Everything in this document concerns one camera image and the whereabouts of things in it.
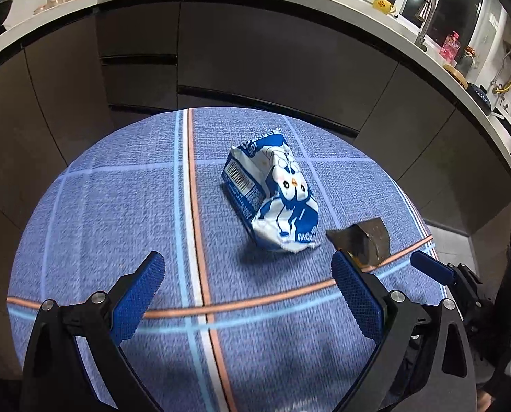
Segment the white kitchen countertop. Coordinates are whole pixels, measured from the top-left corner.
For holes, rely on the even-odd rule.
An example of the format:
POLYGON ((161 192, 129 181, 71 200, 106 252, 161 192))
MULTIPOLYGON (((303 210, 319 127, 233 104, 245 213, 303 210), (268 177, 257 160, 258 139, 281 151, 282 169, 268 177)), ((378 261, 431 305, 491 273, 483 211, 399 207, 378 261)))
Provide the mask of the white kitchen countertop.
MULTIPOLYGON (((65 21, 74 15, 79 15, 87 9, 104 7, 111 3, 131 3, 133 0, 71 0, 52 9, 46 9, 25 21, 13 26, 0 36, 0 63, 8 60, 13 53, 11 49, 19 46, 28 34, 39 34, 41 29, 48 27, 54 29, 59 21, 65 21)), ((491 124, 484 119, 484 114, 478 108, 476 102, 469 97, 461 85, 454 81, 442 64, 435 60, 431 53, 427 53, 417 47, 408 37, 400 32, 391 18, 379 16, 373 9, 366 9, 364 5, 346 5, 336 0, 259 0, 270 2, 270 9, 275 11, 285 10, 292 15, 296 10, 304 17, 314 15, 317 21, 323 21, 329 17, 332 21, 340 21, 348 28, 360 28, 364 34, 369 34, 372 40, 381 40, 387 47, 391 47, 394 53, 399 54, 399 60, 404 60, 408 66, 415 66, 417 72, 426 78, 435 78, 438 88, 444 89, 448 96, 452 95, 455 101, 469 110, 478 122, 484 127, 499 152, 507 160, 511 171, 511 155, 500 140, 491 124)))

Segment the blue white tissue pack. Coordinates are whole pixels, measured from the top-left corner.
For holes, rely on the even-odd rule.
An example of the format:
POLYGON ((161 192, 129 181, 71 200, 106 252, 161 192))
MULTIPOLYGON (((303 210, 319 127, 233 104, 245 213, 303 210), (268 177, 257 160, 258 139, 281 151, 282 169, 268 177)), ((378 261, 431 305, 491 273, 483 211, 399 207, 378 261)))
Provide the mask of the blue white tissue pack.
POLYGON ((259 247, 293 254, 318 247, 318 203, 280 130, 233 146, 222 179, 259 247))

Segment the sink faucet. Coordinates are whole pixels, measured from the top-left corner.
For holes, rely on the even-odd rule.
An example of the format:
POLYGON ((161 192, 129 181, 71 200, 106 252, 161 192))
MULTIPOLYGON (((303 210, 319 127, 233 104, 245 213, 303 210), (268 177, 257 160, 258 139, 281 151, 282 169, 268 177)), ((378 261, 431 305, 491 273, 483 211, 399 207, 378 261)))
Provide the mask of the sink faucet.
POLYGON ((424 52, 428 50, 425 44, 425 38, 428 33, 428 29, 432 24, 433 17, 436 11, 436 6, 437 0, 424 0, 420 9, 415 14, 415 18, 422 22, 419 33, 415 38, 415 45, 424 52))

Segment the dark kitchen cabinets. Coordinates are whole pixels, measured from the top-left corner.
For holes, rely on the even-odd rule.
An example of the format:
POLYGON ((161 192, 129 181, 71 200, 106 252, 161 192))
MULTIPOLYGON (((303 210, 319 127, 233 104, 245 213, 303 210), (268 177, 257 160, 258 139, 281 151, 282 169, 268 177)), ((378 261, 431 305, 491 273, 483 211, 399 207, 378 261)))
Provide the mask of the dark kitchen cabinets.
POLYGON ((133 0, 28 34, 0 63, 0 377, 14 252, 53 178, 118 125, 213 101, 280 108, 350 136, 432 224, 478 235, 511 171, 478 119, 360 28, 259 0, 133 0))

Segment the pink bottle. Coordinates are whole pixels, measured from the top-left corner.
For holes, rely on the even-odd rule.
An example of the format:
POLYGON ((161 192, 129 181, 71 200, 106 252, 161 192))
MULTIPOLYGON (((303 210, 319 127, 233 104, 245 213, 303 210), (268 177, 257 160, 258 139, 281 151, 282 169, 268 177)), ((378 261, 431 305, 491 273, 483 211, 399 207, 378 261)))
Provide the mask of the pink bottle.
POLYGON ((460 49, 459 34, 456 31, 452 31, 448 34, 443 42, 440 50, 440 55, 447 60, 452 62, 460 49))

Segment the yellow mug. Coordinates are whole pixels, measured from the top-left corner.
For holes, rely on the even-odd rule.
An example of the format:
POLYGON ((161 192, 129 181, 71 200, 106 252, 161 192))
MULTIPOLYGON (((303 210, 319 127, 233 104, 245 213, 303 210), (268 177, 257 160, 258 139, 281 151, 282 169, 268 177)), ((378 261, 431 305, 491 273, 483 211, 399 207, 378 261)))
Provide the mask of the yellow mug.
POLYGON ((388 0, 373 0, 372 7, 386 15, 392 15, 397 12, 395 5, 388 0))

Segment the black frying pan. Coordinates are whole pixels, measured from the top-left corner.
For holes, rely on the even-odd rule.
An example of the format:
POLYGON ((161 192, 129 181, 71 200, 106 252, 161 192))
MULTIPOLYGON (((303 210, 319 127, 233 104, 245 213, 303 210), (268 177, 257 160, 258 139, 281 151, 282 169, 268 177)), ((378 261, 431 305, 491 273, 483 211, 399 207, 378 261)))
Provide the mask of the black frying pan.
POLYGON ((480 107, 483 114, 488 116, 492 112, 491 102, 487 96, 487 92, 484 88, 478 87, 475 84, 467 84, 467 94, 472 98, 476 105, 480 107))

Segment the dark brown wrapper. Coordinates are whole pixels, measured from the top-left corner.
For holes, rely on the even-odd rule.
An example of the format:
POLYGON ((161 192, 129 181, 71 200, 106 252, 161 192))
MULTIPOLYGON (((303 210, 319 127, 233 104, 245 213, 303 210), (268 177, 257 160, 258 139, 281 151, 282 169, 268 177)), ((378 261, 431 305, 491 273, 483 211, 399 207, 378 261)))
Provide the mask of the dark brown wrapper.
POLYGON ((360 270, 377 268, 390 257, 390 234, 380 218, 353 223, 344 229, 327 230, 326 237, 360 270))

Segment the blue plaid tablecloth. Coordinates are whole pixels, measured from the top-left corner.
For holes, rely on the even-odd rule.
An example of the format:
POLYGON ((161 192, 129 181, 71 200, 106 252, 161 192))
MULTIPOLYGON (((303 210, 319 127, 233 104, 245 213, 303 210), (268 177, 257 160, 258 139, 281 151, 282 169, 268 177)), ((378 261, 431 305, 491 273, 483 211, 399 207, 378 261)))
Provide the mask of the blue plaid tablecloth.
POLYGON ((407 195, 353 145, 290 117, 233 108, 149 117, 101 139, 50 185, 11 270, 7 307, 24 359, 38 307, 83 302, 159 252, 165 277, 122 348, 167 411, 329 411, 373 351, 331 274, 330 229, 378 218, 389 290, 437 304, 443 288, 409 262, 432 253, 407 195), (268 252, 225 193, 229 150, 279 130, 317 200, 318 246, 268 252))

